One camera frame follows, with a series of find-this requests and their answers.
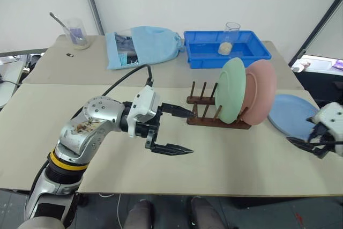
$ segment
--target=black cable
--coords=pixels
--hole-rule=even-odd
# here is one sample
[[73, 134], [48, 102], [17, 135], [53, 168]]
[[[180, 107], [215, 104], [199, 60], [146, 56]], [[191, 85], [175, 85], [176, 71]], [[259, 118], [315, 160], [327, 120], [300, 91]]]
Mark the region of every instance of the black cable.
[[49, 160], [45, 161], [45, 163], [42, 165], [42, 167], [39, 169], [38, 173], [36, 174], [36, 177], [34, 178], [32, 186], [31, 186], [29, 197], [31, 196], [31, 194], [33, 192], [33, 189], [34, 189], [34, 187], [37, 184], [39, 176], [41, 175], [41, 173], [43, 172], [44, 168], [46, 168], [48, 164], [49, 164]]
[[4, 82], [15, 84], [15, 85], [17, 85], [18, 87], [20, 86], [19, 84], [14, 83], [14, 82], [11, 82], [11, 81], [9, 81], [9, 80], [0, 80], [0, 83], [4, 83]]
[[219, 205], [220, 205], [221, 212], [222, 212], [222, 214], [223, 214], [223, 216], [224, 216], [224, 219], [225, 219], [226, 226], [227, 226], [227, 228], [229, 228], [229, 223], [228, 223], [227, 220], [226, 220], [226, 216], [225, 216], [225, 213], [224, 213], [224, 209], [223, 209], [223, 206], [221, 205], [221, 202], [220, 202], [220, 197], [218, 198], [218, 200], [219, 200]]
[[[143, 64], [139, 67], [134, 68], [132, 71], [128, 72], [126, 75], [124, 75], [122, 78], [120, 78], [118, 81], [116, 81], [114, 84], [112, 84], [112, 86], [110, 88], [108, 88], [103, 94], [102, 96], [106, 96], [111, 90], [113, 90], [116, 86], [118, 86], [118, 84], [120, 84], [123, 80], [127, 79], [128, 77], [130, 77], [132, 74], [134, 74], [135, 72], [139, 71], [140, 69], [147, 67], [148, 69], [148, 79], [146, 80], [146, 84], [145, 85], [149, 85], [152, 86], [153, 81], [152, 81], [152, 73], [151, 73], [151, 67], [148, 64]], [[76, 116], [78, 116], [81, 111], [82, 108], [80, 108], [79, 110], [77, 110], [77, 112], [73, 115], [72, 119], [75, 118]]]

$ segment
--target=clear plastic cup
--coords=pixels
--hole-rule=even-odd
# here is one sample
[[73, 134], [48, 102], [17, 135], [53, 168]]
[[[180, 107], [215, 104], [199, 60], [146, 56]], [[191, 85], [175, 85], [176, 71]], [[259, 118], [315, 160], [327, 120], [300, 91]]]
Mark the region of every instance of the clear plastic cup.
[[241, 25], [239, 25], [238, 23], [226, 23], [223, 42], [229, 42], [231, 44], [235, 43], [235, 41], [237, 41], [238, 39], [240, 28]]
[[67, 27], [63, 28], [64, 33], [72, 43], [74, 49], [82, 50], [91, 45], [81, 19], [70, 18], [64, 20], [63, 23]]
[[228, 56], [231, 53], [233, 44], [238, 39], [238, 34], [241, 25], [238, 23], [226, 23], [221, 44], [219, 45], [218, 53], [223, 56]]

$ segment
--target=gray pants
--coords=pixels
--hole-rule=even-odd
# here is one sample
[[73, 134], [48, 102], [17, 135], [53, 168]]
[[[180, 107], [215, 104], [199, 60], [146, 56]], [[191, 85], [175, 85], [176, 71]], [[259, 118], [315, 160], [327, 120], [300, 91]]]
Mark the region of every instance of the gray pants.
[[[226, 229], [219, 214], [204, 198], [193, 198], [191, 207], [197, 229]], [[151, 204], [146, 200], [140, 201], [130, 210], [124, 229], [151, 229], [151, 226]]]

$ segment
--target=blue plastic tray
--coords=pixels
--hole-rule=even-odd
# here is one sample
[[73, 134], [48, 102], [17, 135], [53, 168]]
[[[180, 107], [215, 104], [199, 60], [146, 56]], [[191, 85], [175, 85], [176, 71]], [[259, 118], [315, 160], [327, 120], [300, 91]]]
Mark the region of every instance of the blue plastic tray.
[[252, 31], [239, 31], [238, 40], [228, 56], [218, 54], [223, 31], [186, 31], [183, 35], [192, 69], [222, 68], [234, 57], [241, 58], [244, 66], [248, 67], [254, 61], [272, 57]]

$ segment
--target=desk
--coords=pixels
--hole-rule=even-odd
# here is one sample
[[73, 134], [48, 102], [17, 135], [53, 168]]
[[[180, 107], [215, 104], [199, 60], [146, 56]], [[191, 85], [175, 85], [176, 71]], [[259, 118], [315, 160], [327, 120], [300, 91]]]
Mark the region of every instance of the desk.
[[[28, 190], [62, 126], [83, 103], [106, 88], [47, 84], [20, 87], [0, 112], [0, 188]], [[118, 87], [109, 96], [130, 101], [140, 89]], [[161, 101], [190, 108], [185, 103], [189, 88], [155, 90]], [[278, 92], [298, 95], [316, 105], [306, 91]], [[343, 194], [341, 157], [329, 153], [320, 160], [299, 150], [268, 120], [249, 130], [237, 130], [191, 126], [185, 119], [165, 114], [157, 143], [175, 143], [195, 152], [163, 156], [144, 149], [144, 139], [111, 132], [79, 190], [228, 196]]]
[[[18, 83], [23, 72], [24, 63], [22, 61], [0, 65], [0, 74], [3, 80]], [[0, 108], [4, 107], [12, 97], [17, 86], [13, 83], [3, 82], [0, 84]]]
[[[89, 48], [74, 50], [64, 35], [59, 36], [23, 83], [109, 85], [130, 71], [107, 70], [105, 37], [92, 36], [91, 40]], [[263, 41], [263, 44], [272, 55], [271, 63], [277, 72], [278, 88], [303, 90], [274, 44], [271, 41]], [[74, 54], [74, 57], [67, 56], [67, 53]], [[190, 69], [187, 53], [183, 52], [171, 61], [153, 65], [152, 72], [154, 87], [185, 88], [190, 87], [192, 81], [197, 83], [197, 87], [202, 87], [204, 81], [207, 81], [208, 87], [213, 87], [220, 69]], [[147, 72], [142, 70], [125, 80], [121, 86], [141, 86], [146, 78]]]

